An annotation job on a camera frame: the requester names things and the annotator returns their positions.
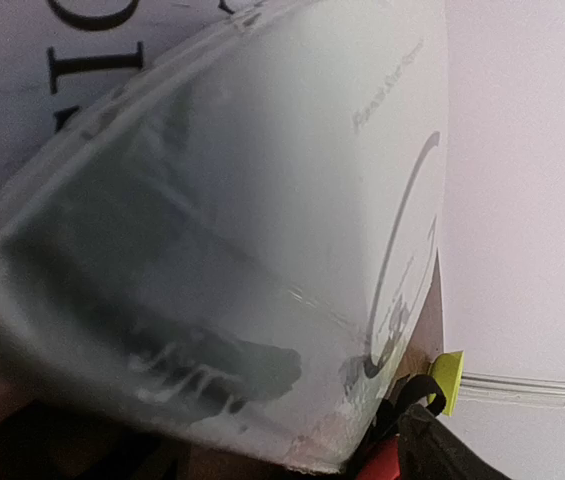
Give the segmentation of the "white floral book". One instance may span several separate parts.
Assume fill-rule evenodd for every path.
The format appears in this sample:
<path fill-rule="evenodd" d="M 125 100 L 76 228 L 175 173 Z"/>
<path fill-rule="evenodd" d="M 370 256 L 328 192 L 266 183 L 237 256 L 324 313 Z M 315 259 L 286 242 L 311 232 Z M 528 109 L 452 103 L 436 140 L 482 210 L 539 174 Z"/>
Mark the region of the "white floral book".
<path fill-rule="evenodd" d="M 247 1 L 0 1 L 0 188 L 69 117 Z"/>

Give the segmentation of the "grey book with black logo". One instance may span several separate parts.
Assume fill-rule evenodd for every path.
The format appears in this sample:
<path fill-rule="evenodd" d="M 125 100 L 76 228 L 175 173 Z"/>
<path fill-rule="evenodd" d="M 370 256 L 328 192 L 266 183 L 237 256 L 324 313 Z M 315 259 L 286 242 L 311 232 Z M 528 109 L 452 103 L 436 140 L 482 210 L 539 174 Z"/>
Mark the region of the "grey book with black logo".
<path fill-rule="evenodd" d="M 438 248 L 441 1 L 264 1 L 74 115 L 0 190 L 0 373 L 335 473 Z"/>

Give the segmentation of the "red backpack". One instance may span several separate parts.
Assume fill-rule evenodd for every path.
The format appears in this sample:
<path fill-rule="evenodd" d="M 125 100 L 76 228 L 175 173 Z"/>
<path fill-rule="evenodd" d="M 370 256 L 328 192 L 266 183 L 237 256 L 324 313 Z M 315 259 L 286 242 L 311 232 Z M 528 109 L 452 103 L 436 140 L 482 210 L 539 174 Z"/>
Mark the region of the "red backpack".
<path fill-rule="evenodd" d="M 425 374 L 384 400 L 348 461 L 345 479 L 504 479 L 439 420 L 446 396 Z"/>

